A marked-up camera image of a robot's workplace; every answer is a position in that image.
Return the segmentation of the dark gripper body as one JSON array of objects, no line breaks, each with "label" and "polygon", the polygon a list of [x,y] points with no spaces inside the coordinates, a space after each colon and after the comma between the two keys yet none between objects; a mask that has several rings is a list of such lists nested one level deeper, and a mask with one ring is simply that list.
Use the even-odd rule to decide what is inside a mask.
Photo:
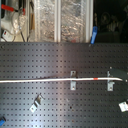
[{"label": "dark gripper body", "polygon": [[116,78],[120,78],[125,82],[128,82],[128,71],[123,71],[120,69],[111,68],[109,70],[110,75]]}]

